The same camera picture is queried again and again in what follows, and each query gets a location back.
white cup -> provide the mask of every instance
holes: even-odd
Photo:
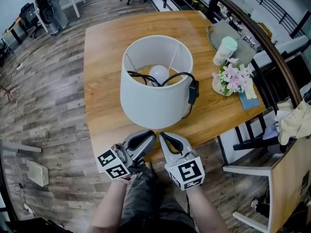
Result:
[[[238,43],[233,38],[226,36],[222,39],[222,43],[213,58],[213,63],[221,66],[226,58],[230,58],[236,49],[238,49]]]

blue notebook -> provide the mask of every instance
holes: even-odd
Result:
[[[243,93],[238,92],[238,94],[239,94],[239,97],[240,97],[243,109],[245,111],[260,105],[260,102],[259,102],[258,98],[256,98],[256,99],[247,99],[246,95],[245,95],[245,92],[243,92]]]

flower pot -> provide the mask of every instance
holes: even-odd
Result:
[[[222,84],[217,78],[213,78],[212,87],[215,92],[226,97],[229,97],[233,93],[233,91],[229,91],[227,95],[225,95],[225,88],[222,86]]]

light bulb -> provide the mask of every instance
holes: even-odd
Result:
[[[153,68],[151,68],[149,75],[154,77],[156,79],[156,81],[158,81],[160,84],[162,84],[164,81],[166,81],[169,76],[169,70],[162,65],[156,65]]]

white marker cube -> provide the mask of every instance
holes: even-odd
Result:
[[[96,158],[96,164],[98,171],[100,173],[105,172],[112,180],[130,174],[124,163],[111,149],[104,151],[101,155],[99,155]]]
[[[165,165],[171,179],[182,190],[202,184],[205,172],[200,157],[185,161],[175,166]]]

